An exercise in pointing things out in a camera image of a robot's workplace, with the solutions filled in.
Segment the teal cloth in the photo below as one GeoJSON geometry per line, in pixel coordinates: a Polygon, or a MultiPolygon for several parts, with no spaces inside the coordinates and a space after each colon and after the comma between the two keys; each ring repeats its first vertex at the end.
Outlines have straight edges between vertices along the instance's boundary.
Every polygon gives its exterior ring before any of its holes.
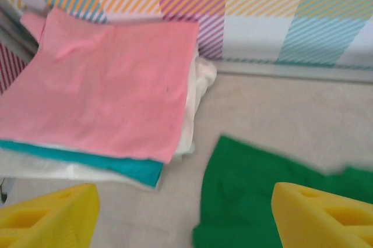
{"type": "Polygon", "coordinates": [[[270,199],[276,182],[290,182],[373,203],[373,172],[346,167],[318,171],[222,136],[202,183],[196,248],[282,248],[270,199]]]}
{"type": "Polygon", "coordinates": [[[111,170],[153,188],[157,186],[163,169],[162,163],[152,160],[102,157],[83,152],[46,148],[7,140],[0,140],[0,147],[46,159],[77,162],[95,168],[111,170]]]}

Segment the yellow triangle block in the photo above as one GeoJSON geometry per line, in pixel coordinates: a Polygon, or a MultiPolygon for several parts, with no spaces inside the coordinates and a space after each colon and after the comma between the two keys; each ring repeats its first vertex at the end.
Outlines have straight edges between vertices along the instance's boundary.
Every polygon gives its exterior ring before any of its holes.
{"type": "Polygon", "coordinates": [[[284,248],[372,248],[373,205],[277,183],[272,213],[284,248]]]}
{"type": "Polygon", "coordinates": [[[0,208],[0,248],[88,248],[99,208],[94,184],[0,208]]]}

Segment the folded fabric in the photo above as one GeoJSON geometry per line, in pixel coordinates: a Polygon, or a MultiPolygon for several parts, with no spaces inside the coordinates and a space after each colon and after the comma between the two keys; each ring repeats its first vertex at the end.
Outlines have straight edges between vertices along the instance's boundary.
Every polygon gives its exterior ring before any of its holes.
{"type": "Polygon", "coordinates": [[[5,140],[0,140],[0,148],[28,153],[41,158],[77,162],[99,169],[114,171],[151,188],[157,186],[163,169],[162,163],[152,160],[102,157],[88,153],[33,146],[5,140]]]}
{"type": "Polygon", "coordinates": [[[193,153],[194,117],[206,90],[214,83],[216,73],[215,65],[211,61],[198,57],[198,52],[196,51],[195,60],[192,61],[189,71],[188,95],[186,97],[181,137],[174,157],[193,153]]]}
{"type": "Polygon", "coordinates": [[[282,248],[270,206],[276,182],[373,203],[373,172],[347,167],[341,173],[323,175],[222,136],[203,177],[194,246],[282,248]]]}
{"type": "Polygon", "coordinates": [[[0,139],[170,162],[197,23],[98,25],[57,8],[22,22],[40,46],[0,98],[0,139]]]}

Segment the hole in yellow block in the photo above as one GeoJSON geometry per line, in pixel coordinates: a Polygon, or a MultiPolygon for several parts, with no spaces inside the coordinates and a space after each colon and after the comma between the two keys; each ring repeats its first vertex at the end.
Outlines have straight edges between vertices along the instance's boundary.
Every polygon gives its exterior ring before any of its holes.
{"type": "Polygon", "coordinates": [[[367,242],[370,246],[373,247],[373,235],[371,236],[364,236],[362,239],[367,242]]]}
{"type": "Polygon", "coordinates": [[[2,229],[26,229],[35,225],[43,216],[48,213],[46,210],[24,210],[15,212],[0,224],[2,229]]]}
{"type": "Polygon", "coordinates": [[[344,226],[373,225],[373,217],[363,210],[348,207],[331,207],[326,208],[325,211],[344,226]]]}
{"type": "Polygon", "coordinates": [[[13,243],[16,242],[17,239],[14,238],[0,238],[0,248],[8,248],[13,243]]]}
{"type": "Polygon", "coordinates": [[[301,194],[305,197],[319,197],[319,194],[313,193],[311,191],[301,190],[301,194]]]}

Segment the green cloth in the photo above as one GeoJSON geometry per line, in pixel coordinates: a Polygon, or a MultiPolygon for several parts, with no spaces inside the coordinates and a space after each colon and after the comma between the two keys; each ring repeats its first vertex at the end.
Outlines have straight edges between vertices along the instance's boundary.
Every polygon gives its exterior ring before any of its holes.
{"type": "Polygon", "coordinates": [[[270,199],[276,182],[291,182],[373,203],[373,172],[347,167],[323,175],[274,153],[222,136],[202,183],[196,248],[282,248],[270,199]]]}

